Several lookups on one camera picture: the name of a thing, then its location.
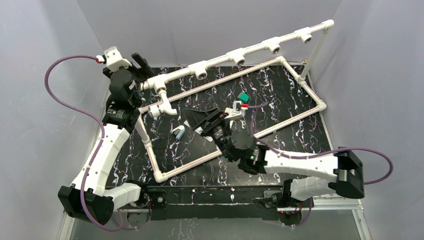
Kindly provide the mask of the green small box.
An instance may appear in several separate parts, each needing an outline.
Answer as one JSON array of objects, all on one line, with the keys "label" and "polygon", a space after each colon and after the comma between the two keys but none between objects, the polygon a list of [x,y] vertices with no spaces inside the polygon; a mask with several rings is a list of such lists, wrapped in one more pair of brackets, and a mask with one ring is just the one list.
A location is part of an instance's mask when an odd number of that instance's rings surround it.
[{"label": "green small box", "polygon": [[250,96],[244,92],[241,92],[238,96],[237,99],[241,102],[243,102],[244,104],[247,103],[250,99]]}]

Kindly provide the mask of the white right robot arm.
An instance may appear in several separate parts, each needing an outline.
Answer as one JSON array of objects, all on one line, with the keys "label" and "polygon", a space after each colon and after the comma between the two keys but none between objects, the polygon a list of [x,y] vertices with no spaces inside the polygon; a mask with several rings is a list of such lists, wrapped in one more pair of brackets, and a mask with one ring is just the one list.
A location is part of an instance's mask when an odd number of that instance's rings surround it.
[{"label": "white right robot arm", "polygon": [[237,162],[243,172],[303,175],[303,179],[289,179],[283,184],[279,199],[288,207],[326,194],[349,199],[365,196],[363,163],[349,148],[308,155],[283,152],[260,144],[246,129],[232,130],[228,114],[217,107],[206,111],[185,108],[183,113],[192,130],[212,138],[226,160]]}]

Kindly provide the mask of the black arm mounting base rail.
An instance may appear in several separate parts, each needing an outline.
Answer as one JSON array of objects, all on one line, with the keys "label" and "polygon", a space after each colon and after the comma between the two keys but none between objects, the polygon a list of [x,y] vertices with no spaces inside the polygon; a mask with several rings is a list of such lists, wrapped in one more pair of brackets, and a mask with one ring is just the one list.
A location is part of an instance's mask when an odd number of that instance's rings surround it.
[{"label": "black arm mounting base rail", "polygon": [[287,197],[281,186],[148,186],[154,221],[171,219],[247,219],[296,226],[310,203]]}]

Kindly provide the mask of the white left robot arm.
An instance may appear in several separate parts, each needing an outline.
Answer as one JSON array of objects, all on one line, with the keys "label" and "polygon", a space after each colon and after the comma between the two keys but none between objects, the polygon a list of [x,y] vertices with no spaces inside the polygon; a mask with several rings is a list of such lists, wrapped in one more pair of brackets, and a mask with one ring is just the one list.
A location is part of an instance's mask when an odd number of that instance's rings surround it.
[{"label": "white left robot arm", "polygon": [[100,125],[96,146],[70,186],[62,186],[58,198],[68,216],[104,226],[114,211],[127,204],[137,208],[151,205],[147,185],[128,180],[120,186],[107,189],[109,173],[124,143],[138,125],[142,106],[140,84],[154,76],[152,68],[139,53],[132,58],[139,67],[129,61],[118,62],[117,52],[97,57],[98,63],[106,63],[103,74],[110,80],[110,95],[105,104],[102,119],[93,119]]}]

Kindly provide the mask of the light blue white stapler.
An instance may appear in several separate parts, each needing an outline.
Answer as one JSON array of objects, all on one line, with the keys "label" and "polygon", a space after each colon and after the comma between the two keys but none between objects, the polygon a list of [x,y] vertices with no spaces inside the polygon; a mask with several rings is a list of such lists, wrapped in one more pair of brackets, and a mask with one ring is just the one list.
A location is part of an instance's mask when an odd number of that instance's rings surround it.
[{"label": "light blue white stapler", "polygon": [[179,125],[178,127],[172,129],[170,133],[175,136],[175,139],[179,141],[185,134],[186,128],[184,125]]}]

